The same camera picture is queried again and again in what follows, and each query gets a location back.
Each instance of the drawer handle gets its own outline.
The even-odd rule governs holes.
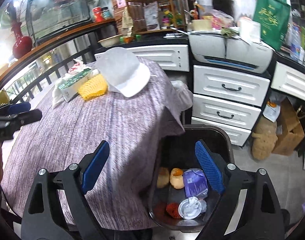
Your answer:
[[[220,117],[222,117],[222,118],[224,118],[224,119],[232,119],[232,118],[234,117],[233,114],[231,115],[231,117],[224,116],[224,115],[220,115],[220,112],[219,112],[219,111],[217,112],[217,115],[220,116]]]
[[[234,89],[234,88],[227,88],[225,84],[221,85],[224,89],[230,90],[230,91],[240,91],[241,87],[238,87],[238,89]]]

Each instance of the red can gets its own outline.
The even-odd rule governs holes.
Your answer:
[[[100,7],[93,8],[93,13],[94,13],[94,19],[96,22],[101,22],[104,20],[102,17],[102,10]]]

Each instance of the cap brim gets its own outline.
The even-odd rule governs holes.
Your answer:
[[[140,62],[136,71],[124,83],[115,86],[125,97],[130,98],[138,94],[148,83],[150,79],[149,68]]]

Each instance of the silver screw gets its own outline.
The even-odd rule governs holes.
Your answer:
[[[41,169],[38,171],[39,175],[44,175],[46,173],[46,170],[45,169]]]
[[[76,168],[78,168],[78,164],[73,163],[69,165],[69,170],[74,171]]]
[[[229,163],[229,164],[227,165],[227,168],[228,168],[229,170],[233,171],[233,170],[236,168],[236,165],[233,164],[233,163]]]
[[[261,175],[266,175],[266,170],[265,169],[259,169],[259,173],[261,174]]]

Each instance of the printer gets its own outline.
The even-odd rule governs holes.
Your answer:
[[[188,37],[197,61],[255,73],[263,73],[268,68],[274,53],[264,42],[247,43],[239,36],[225,38],[216,32],[190,32]]]

